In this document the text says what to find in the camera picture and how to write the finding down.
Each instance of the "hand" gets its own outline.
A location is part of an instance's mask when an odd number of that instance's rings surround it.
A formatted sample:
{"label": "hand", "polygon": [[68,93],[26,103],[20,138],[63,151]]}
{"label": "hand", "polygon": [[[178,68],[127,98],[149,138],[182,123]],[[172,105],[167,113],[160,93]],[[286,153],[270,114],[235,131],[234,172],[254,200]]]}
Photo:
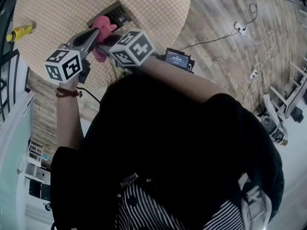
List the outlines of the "hand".
{"label": "hand", "polygon": [[78,83],[79,83],[79,75],[76,75],[67,83],[60,83],[59,87],[74,92],[77,89]]}

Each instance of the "wrist bracelet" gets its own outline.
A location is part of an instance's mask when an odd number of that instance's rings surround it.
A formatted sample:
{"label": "wrist bracelet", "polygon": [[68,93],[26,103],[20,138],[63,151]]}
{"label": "wrist bracelet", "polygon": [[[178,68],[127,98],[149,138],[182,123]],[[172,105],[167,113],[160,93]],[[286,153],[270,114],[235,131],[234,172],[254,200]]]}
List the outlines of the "wrist bracelet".
{"label": "wrist bracelet", "polygon": [[71,96],[71,97],[79,96],[81,98],[83,96],[82,91],[77,91],[77,90],[69,91],[69,90],[62,89],[62,88],[57,88],[56,93],[57,93],[56,96],[58,98],[63,98],[63,97],[67,97],[67,96]]}

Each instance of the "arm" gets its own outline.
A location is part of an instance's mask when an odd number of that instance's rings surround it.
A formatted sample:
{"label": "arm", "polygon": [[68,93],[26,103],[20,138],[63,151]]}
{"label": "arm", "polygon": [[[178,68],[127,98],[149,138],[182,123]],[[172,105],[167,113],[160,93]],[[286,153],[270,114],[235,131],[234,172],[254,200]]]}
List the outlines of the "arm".
{"label": "arm", "polygon": [[[78,76],[60,87],[75,91]],[[83,141],[77,97],[58,98],[57,101],[58,146],[79,150]]]}
{"label": "arm", "polygon": [[141,70],[201,104],[216,94],[225,93],[221,87],[211,81],[155,57],[148,57]]}

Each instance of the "wooden floor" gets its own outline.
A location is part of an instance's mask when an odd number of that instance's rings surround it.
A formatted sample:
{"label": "wooden floor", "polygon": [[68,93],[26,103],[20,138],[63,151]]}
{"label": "wooden floor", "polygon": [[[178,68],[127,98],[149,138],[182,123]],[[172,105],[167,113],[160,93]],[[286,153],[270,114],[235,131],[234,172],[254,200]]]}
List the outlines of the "wooden floor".
{"label": "wooden floor", "polygon": [[[255,3],[255,0],[191,0],[187,21],[171,47],[182,49],[228,35],[233,31],[236,21],[245,26],[256,15],[249,10],[251,3]],[[299,67],[303,66],[307,42],[307,29],[302,26],[304,20],[307,24],[307,18],[304,19],[299,13],[300,5],[285,0],[257,0],[257,5],[257,19],[248,25],[247,34],[259,42],[268,32],[274,31],[276,44],[252,94],[251,111],[259,106],[261,96],[269,92],[271,85],[283,93],[289,82],[289,61]],[[254,66],[265,60],[263,46],[254,45],[251,39],[240,34],[198,45],[185,52],[192,55],[208,79],[223,86],[239,102],[242,102],[250,85],[248,77]],[[246,94],[245,107],[248,107],[248,98],[254,84]],[[29,87],[36,92],[33,139],[42,144],[52,157],[57,148],[55,86],[31,73]],[[101,97],[104,90],[94,93]],[[91,121],[97,113],[97,103],[90,97],[80,101],[82,118]]]}

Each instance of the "black shirt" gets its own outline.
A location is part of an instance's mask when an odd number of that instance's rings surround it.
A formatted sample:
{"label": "black shirt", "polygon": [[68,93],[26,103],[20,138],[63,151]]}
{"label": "black shirt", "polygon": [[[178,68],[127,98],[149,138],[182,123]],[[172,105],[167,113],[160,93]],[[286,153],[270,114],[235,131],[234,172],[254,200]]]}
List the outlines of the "black shirt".
{"label": "black shirt", "polygon": [[59,148],[51,167],[57,229],[114,229],[120,182],[138,186],[190,230],[221,205],[240,208],[247,172],[272,201],[283,194],[282,162],[256,117],[227,94],[198,104],[145,75],[110,86],[80,151]]}

